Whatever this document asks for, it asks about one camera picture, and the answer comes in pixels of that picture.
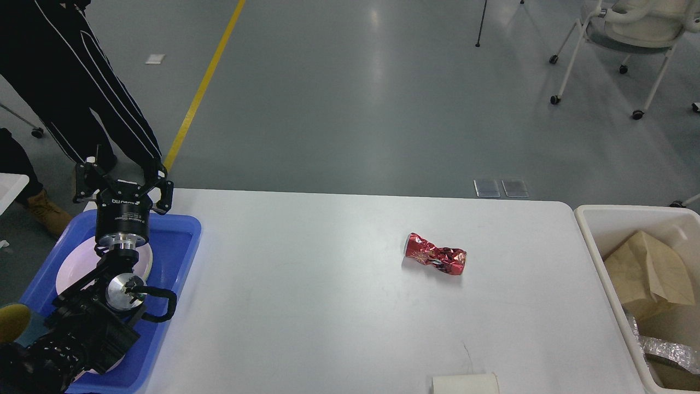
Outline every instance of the white stripe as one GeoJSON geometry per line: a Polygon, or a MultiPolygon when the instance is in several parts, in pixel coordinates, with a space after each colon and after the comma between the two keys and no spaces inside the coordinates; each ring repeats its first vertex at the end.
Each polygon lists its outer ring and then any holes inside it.
{"type": "MultiPolygon", "coordinates": [[[[84,163],[85,161],[83,160],[83,158],[81,157],[81,155],[78,153],[78,151],[76,151],[76,149],[73,148],[73,146],[72,146],[71,143],[68,141],[68,139],[66,138],[66,136],[63,135],[63,133],[61,133],[61,130],[58,130],[58,127],[56,127],[56,125],[55,125],[53,122],[51,122],[51,127],[47,127],[47,129],[48,129],[49,131],[51,131],[51,128],[53,128],[53,129],[55,130],[55,132],[56,132],[58,135],[60,135],[61,138],[63,138],[63,140],[66,142],[66,145],[68,145],[68,148],[70,148],[70,149],[76,154],[76,157],[78,158],[78,161],[80,161],[81,163],[84,163]]],[[[65,153],[66,156],[68,156],[68,157],[70,158],[71,156],[66,152],[66,150],[63,148],[63,146],[61,145],[61,143],[58,142],[58,139],[56,138],[56,136],[53,135],[53,133],[51,133],[51,136],[53,137],[54,140],[56,140],[56,143],[58,144],[58,146],[61,147],[61,150],[63,151],[63,153],[65,153]]]]}
{"type": "MultiPolygon", "coordinates": [[[[84,13],[79,13],[79,14],[80,14],[80,16],[83,17],[83,20],[85,21],[85,24],[87,25],[87,28],[90,29],[90,32],[92,32],[92,26],[90,26],[90,22],[88,22],[88,19],[85,17],[85,14],[84,14],[84,13]]],[[[97,47],[99,48],[99,52],[102,54],[102,57],[104,57],[104,60],[107,62],[107,66],[109,66],[109,69],[111,69],[111,70],[112,70],[112,73],[114,74],[114,68],[112,68],[112,64],[110,64],[109,59],[107,59],[107,56],[104,54],[104,51],[102,50],[102,47],[99,46],[99,39],[98,39],[94,34],[90,34],[90,33],[84,32],[83,30],[81,30],[81,31],[82,31],[83,33],[86,33],[87,35],[89,35],[93,40],[95,40],[95,42],[97,42],[97,47]]],[[[116,76],[116,74],[115,74],[114,76],[117,78],[117,81],[119,81],[119,83],[121,84],[122,89],[124,90],[124,93],[127,94],[127,97],[129,98],[129,100],[131,100],[131,102],[132,102],[132,104],[134,105],[134,107],[136,107],[136,110],[141,114],[141,117],[144,117],[144,113],[141,112],[141,109],[139,108],[139,105],[136,103],[136,101],[134,100],[134,98],[133,98],[133,97],[129,94],[129,92],[127,91],[127,87],[124,86],[124,83],[119,79],[118,76],[116,76]]]]}
{"type": "MultiPolygon", "coordinates": [[[[44,16],[44,19],[46,19],[46,22],[48,22],[48,24],[51,25],[51,27],[53,27],[53,29],[56,31],[56,34],[58,34],[58,36],[61,37],[61,39],[63,40],[63,42],[66,43],[66,45],[68,46],[68,48],[69,48],[69,49],[71,50],[71,52],[75,55],[76,59],[80,62],[80,64],[81,64],[81,65],[83,66],[83,68],[85,69],[85,72],[87,72],[87,74],[90,75],[90,78],[92,79],[92,81],[94,82],[94,84],[97,86],[97,88],[99,89],[99,91],[102,93],[102,95],[104,96],[104,99],[107,100],[107,102],[110,104],[110,106],[112,106],[112,109],[114,109],[114,112],[119,116],[119,118],[122,120],[122,122],[124,122],[124,124],[129,128],[129,130],[131,130],[131,132],[134,134],[134,136],[138,139],[139,137],[138,137],[138,136],[136,135],[136,133],[131,129],[131,127],[130,127],[129,124],[124,120],[124,118],[122,118],[121,114],[119,114],[119,112],[118,112],[117,109],[114,107],[114,105],[112,104],[112,102],[109,101],[109,98],[107,98],[107,95],[104,94],[104,91],[103,91],[102,88],[99,86],[99,84],[97,83],[97,81],[95,80],[95,78],[92,76],[92,74],[90,73],[90,70],[88,70],[88,68],[85,66],[85,64],[83,63],[83,61],[82,61],[82,60],[80,59],[80,57],[78,56],[78,54],[73,50],[73,47],[71,47],[71,44],[69,44],[68,41],[66,41],[66,39],[63,37],[63,35],[61,34],[61,32],[59,32],[58,29],[56,28],[56,26],[54,26],[53,23],[51,23],[51,21],[48,19],[48,17],[46,16],[46,14],[43,12],[43,9],[41,9],[41,6],[39,5],[39,3],[36,2],[36,0],[34,0],[34,4],[36,4],[36,7],[39,9],[39,12],[41,12],[41,15],[44,16]]],[[[149,154],[151,157],[153,157],[153,154],[148,150],[148,148],[146,148],[146,145],[144,145],[143,142],[142,142],[141,140],[139,140],[139,142],[141,143],[141,145],[143,145],[143,148],[146,150],[146,152],[148,152],[148,154],[149,154]]]]}
{"type": "MultiPolygon", "coordinates": [[[[109,87],[109,90],[111,90],[112,93],[117,97],[117,101],[119,101],[119,104],[122,105],[122,108],[129,114],[129,116],[131,116],[131,119],[133,119],[133,121],[139,126],[139,128],[140,128],[141,131],[143,132],[143,136],[145,136],[146,139],[150,142],[150,144],[153,145],[153,148],[155,148],[155,150],[158,151],[158,148],[155,146],[155,144],[153,144],[153,141],[151,141],[151,139],[148,138],[148,135],[146,134],[146,130],[144,130],[144,127],[141,126],[141,124],[140,124],[140,123],[136,120],[136,118],[134,117],[134,114],[132,114],[131,111],[129,111],[129,109],[127,108],[127,106],[124,105],[124,102],[119,98],[119,96],[118,96],[117,93],[114,91],[114,89],[112,89],[112,85],[109,83],[109,81],[107,81],[107,78],[105,78],[104,74],[102,73],[102,69],[99,68],[99,66],[98,66],[97,63],[95,62],[95,58],[92,56],[92,53],[90,53],[90,49],[88,49],[88,44],[85,42],[85,35],[87,35],[88,37],[90,37],[90,39],[92,39],[92,37],[91,37],[88,33],[85,33],[84,31],[81,30],[81,31],[80,31],[80,38],[83,40],[83,45],[85,46],[85,51],[87,51],[87,55],[90,56],[90,60],[92,60],[92,63],[94,64],[95,68],[97,68],[97,71],[99,72],[99,75],[102,77],[102,79],[104,80],[104,82],[107,84],[107,86],[109,87]]],[[[141,143],[141,145],[143,145],[143,147],[146,149],[146,151],[148,151],[148,148],[146,148],[146,145],[144,144],[144,141],[143,141],[133,130],[132,130],[132,133],[134,133],[134,136],[136,136],[136,138],[139,139],[139,142],[141,143]]]]}
{"type": "Polygon", "coordinates": [[[53,135],[53,130],[51,130],[51,128],[48,127],[45,123],[44,123],[44,127],[46,128],[46,130],[48,131],[48,133],[51,135],[51,138],[53,138],[53,140],[56,141],[56,145],[58,145],[58,147],[61,149],[61,151],[63,151],[63,154],[66,155],[69,159],[73,160],[73,158],[71,157],[71,155],[69,155],[68,152],[66,152],[66,149],[63,149],[63,145],[61,145],[61,143],[58,142],[58,140],[56,139],[56,136],[53,135]]]}

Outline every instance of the blue tray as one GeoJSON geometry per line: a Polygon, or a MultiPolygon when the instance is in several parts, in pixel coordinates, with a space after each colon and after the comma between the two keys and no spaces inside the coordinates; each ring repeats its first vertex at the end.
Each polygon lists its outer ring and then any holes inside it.
{"type": "MultiPolygon", "coordinates": [[[[76,216],[54,246],[46,261],[20,300],[43,316],[53,312],[51,301],[56,297],[56,275],[68,254],[88,238],[95,236],[97,211],[90,210],[76,216]]],[[[191,216],[150,216],[150,246],[153,249],[153,267],[147,283],[171,289],[178,296],[192,265],[200,242],[202,225],[191,216]]],[[[167,301],[149,297],[148,311],[162,315],[167,301]]],[[[132,394],[144,384],[153,368],[160,344],[169,322],[139,321],[134,329],[141,335],[127,352],[124,360],[104,375],[84,374],[71,384],[67,393],[132,394]]]]}

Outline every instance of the black pants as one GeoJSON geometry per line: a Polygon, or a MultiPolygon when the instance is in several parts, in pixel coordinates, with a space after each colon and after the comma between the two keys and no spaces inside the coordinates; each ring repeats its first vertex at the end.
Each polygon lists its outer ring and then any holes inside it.
{"type": "Polygon", "coordinates": [[[116,162],[93,110],[134,162],[160,162],[151,127],[80,11],[57,0],[0,0],[0,37],[0,74],[71,160],[97,156],[105,170],[116,162]]]}
{"type": "Polygon", "coordinates": [[[26,206],[27,199],[36,196],[43,189],[43,185],[36,178],[34,168],[29,162],[25,150],[12,138],[12,134],[6,128],[0,128],[0,172],[29,177],[29,183],[15,198],[15,201],[22,205],[26,206]]]}

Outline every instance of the brown boot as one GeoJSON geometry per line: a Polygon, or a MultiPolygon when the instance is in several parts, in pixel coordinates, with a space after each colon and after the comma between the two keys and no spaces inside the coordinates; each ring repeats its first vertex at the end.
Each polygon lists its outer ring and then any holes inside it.
{"type": "Polygon", "coordinates": [[[61,236],[63,230],[66,229],[68,223],[73,219],[68,212],[62,210],[48,199],[46,190],[42,190],[36,196],[29,197],[27,202],[29,213],[56,238],[61,236]]]}

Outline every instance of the yellow floor line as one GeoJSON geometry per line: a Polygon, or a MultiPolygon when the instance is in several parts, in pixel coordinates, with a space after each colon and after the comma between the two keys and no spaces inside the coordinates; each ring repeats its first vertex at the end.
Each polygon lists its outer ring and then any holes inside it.
{"type": "Polygon", "coordinates": [[[209,87],[209,82],[211,82],[211,77],[214,75],[214,72],[216,71],[216,66],[218,65],[219,60],[221,59],[221,54],[223,53],[224,48],[226,48],[226,44],[228,43],[228,39],[231,36],[231,32],[233,32],[233,28],[236,27],[236,21],[238,21],[238,15],[241,15],[241,10],[243,10],[243,5],[246,3],[246,0],[239,0],[238,5],[236,6],[236,10],[233,12],[233,15],[231,16],[231,20],[228,21],[228,26],[226,26],[226,30],[223,32],[223,36],[221,37],[221,40],[219,41],[219,45],[216,47],[216,52],[214,53],[214,56],[211,58],[211,61],[209,62],[209,67],[206,69],[206,73],[204,73],[204,78],[202,79],[202,82],[199,84],[199,88],[197,89],[197,94],[195,94],[195,98],[192,99],[192,104],[190,104],[190,108],[187,110],[187,114],[185,115],[185,118],[182,121],[182,125],[180,125],[180,130],[177,132],[177,135],[175,136],[175,140],[173,141],[172,146],[170,146],[170,151],[168,151],[168,156],[165,157],[165,162],[163,165],[170,171],[170,169],[173,166],[173,162],[175,161],[175,158],[177,157],[177,153],[180,152],[180,148],[182,147],[182,142],[185,140],[185,136],[187,136],[187,132],[190,129],[190,125],[192,124],[192,120],[195,118],[195,114],[197,113],[197,109],[200,107],[200,103],[202,103],[202,98],[204,97],[204,94],[207,92],[207,88],[209,87]]]}

